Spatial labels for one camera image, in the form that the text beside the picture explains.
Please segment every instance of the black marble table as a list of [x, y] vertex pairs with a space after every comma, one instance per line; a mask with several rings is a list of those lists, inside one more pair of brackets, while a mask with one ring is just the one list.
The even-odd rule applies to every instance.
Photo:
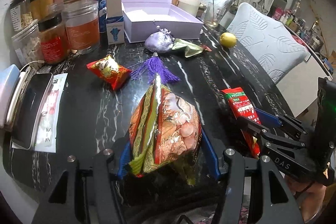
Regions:
[[[161, 56], [169, 70], [181, 78], [180, 82], [168, 86], [176, 95], [195, 105], [203, 129], [215, 149], [225, 145], [246, 154], [241, 133], [233, 132], [226, 125], [227, 105], [220, 90], [240, 86], [256, 107], [272, 114], [292, 113], [271, 78], [239, 42], [234, 48], [225, 49], [217, 40], [223, 29], [210, 31], [203, 27], [203, 30], [200, 39], [192, 42], [206, 44], [211, 52], [191, 58], [184, 58], [179, 53]], [[144, 75], [139, 80], [129, 80], [118, 91], [111, 90], [109, 84], [85, 66], [107, 54], [125, 67], [136, 65], [152, 55], [144, 49], [143, 43], [126, 42], [100, 47], [87, 55], [71, 55], [53, 67], [51, 72], [54, 74], [68, 73], [60, 101], [56, 153], [11, 149], [10, 137], [7, 137], [3, 164], [15, 180], [44, 192], [69, 155], [76, 156], [80, 169], [88, 170], [92, 166], [92, 157], [99, 151], [110, 147], [123, 149], [118, 140], [127, 138], [130, 117], [149, 86], [148, 78]], [[139, 204], [144, 206], [188, 195], [197, 186], [208, 187], [209, 193], [216, 196], [218, 186], [208, 174], [202, 152], [195, 169], [194, 188], [176, 174], [165, 180], [166, 174], [172, 176], [174, 173], [168, 167], [156, 175], [135, 179], [137, 181], [126, 178], [119, 189], [121, 199], [132, 210], [132, 206]]]

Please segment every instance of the red snack package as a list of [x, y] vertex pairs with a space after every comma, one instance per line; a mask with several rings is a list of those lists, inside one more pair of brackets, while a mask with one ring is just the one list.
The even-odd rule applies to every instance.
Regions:
[[120, 66], [111, 55], [107, 55], [107, 57], [98, 61], [93, 61], [87, 64], [86, 67], [99, 78], [110, 83], [113, 90], [120, 88], [131, 73], [131, 70]]
[[[239, 116], [247, 117], [259, 124], [258, 114], [254, 110], [249, 98], [245, 95], [242, 88], [226, 89], [222, 90], [225, 93], [225, 97], [229, 102], [229, 105], [236, 118]], [[260, 153], [259, 145], [256, 143], [256, 138], [243, 131], [244, 138], [249, 146], [251, 153], [254, 157], [257, 157]]]

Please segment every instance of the lemon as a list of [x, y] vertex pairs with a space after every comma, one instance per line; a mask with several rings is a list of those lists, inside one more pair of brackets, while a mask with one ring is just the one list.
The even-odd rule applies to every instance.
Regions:
[[232, 48], [236, 45], [237, 38], [234, 34], [230, 32], [225, 32], [221, 34], [219, 41], [224, 47]]

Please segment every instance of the phone screen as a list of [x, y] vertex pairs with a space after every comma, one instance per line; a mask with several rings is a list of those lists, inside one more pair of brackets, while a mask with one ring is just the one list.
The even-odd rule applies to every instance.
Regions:
[[46, 89], [50, 87], [52, 77], [52, 73], [36, 74], [28, 83], [12, 131], [12, 141], [23, 148], [29, 149], [31, 146], [35, 120], [36, 117], [40, 115], [38, 111], [41, 101]]

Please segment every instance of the purple tassel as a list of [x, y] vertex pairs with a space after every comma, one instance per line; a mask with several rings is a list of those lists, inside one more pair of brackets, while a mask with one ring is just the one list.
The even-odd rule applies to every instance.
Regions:
[[160, 57], [158, 57], [158, 54], [155, 52], [151, 58], [146, 60], [140, 68], [137, 70], [134, 70], [131, 73], [131, 79], [137, 80], [139, 77], [142, 76], [142, 74], [145, 72], [145, 70], [148, 70], [148, 74], [150, 76], [149, 83], [151, 83], [154, 80], [155, 73], [158, 73], [161, 77], [161, 83], [163, 85], [171, 82], [180, 81], [181, 79], [174, 74], [172, 74], [162, 63], [160, 60]]

